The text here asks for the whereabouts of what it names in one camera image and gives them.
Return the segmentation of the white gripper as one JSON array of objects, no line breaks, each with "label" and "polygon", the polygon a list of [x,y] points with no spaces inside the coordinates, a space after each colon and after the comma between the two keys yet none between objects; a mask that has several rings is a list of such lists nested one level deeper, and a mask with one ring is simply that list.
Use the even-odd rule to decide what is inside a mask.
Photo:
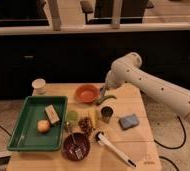
[{"label": "white gripper", "polygon": [[105,83],[100,88],[100,95],[104,96],[107,90],[119,88],[122,85],[122,81],[110,70],[105,78]]}]

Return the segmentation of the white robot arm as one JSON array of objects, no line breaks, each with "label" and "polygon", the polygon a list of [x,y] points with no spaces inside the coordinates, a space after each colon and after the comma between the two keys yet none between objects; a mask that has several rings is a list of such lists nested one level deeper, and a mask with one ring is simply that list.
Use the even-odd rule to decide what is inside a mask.
[{"label": "white robot arm", "polygon": [[142,71],[141,65],[142,58],[136,52],[114,60],[106,75],[103,91],[131,83],[190,124],[190,90]]}]

